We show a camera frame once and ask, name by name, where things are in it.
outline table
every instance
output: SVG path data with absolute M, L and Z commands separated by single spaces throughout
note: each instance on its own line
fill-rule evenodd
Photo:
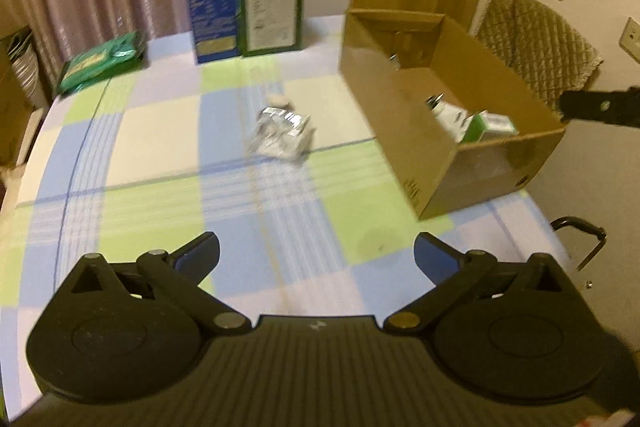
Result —
M 150 66 L 56 100 L 0 231 L 0 369 L 10 417 L 39 396 L 28 334 L 78 258 L 133 261 L 212 230 L 222 248 L 201 287 L 260 314 L 373 314 L 433 287 L 418 232 L 459 250 L 571 264 L 520 191 L 419 223 L 338 73 L 342 17 L 305 23 L 306 48 L 196 66 L 188 34 L 149 43 Z M 301 164 L 248 152 L 267 93 L 318 127 Z

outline green snack bag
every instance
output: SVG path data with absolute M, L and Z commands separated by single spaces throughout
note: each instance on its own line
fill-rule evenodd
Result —
M 63 70 L 58 93 L 65 95 L 138 68 L 145 44 L 140 32 L 111 39 L 73 58 Z

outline open cardboard box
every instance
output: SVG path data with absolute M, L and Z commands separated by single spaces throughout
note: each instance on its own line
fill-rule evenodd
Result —
M 525 187 L 564 135 L 524 81 L 446 15 L 349 10 L 340 69 L 420 219 Z M 520 134 L 456 144 L 425 104 L 441 93 L 471 113 L 507 115 Z

